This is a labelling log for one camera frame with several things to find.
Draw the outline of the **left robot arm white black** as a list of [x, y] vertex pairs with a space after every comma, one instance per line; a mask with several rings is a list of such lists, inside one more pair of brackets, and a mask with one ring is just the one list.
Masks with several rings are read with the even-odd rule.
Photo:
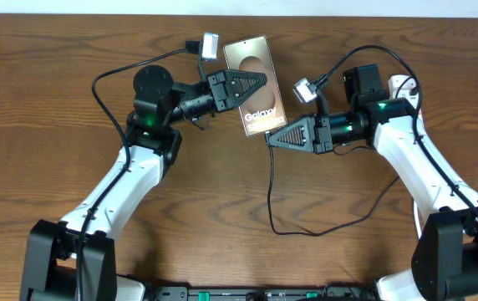
[[38, 221], [27, 242], [21, 300], [151, 300], [148, 284], [117, 273], [115, 242], [145, 195], [174, 164], [172, 124], [234, 110], [267, 84], [264, 73], [220, 70], [182, 84], [149, 65], [134, 77], [134, 111], [106, 176], [59, 222]]

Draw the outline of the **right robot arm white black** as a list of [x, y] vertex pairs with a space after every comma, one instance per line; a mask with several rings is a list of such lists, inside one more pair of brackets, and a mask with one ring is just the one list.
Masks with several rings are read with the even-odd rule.
[[364, 140], [397, 172], [424, 220], [403, 272], [377, 280], [383, 300], [452, 300], [478, 294], [478, 192], [452, 169], [428, 137], [414, 79], [394, 76], [383, 87], [376, 65], [343, 73], [348, 112], [303, 115], [272, 134], [270, 148], [323, 154]]

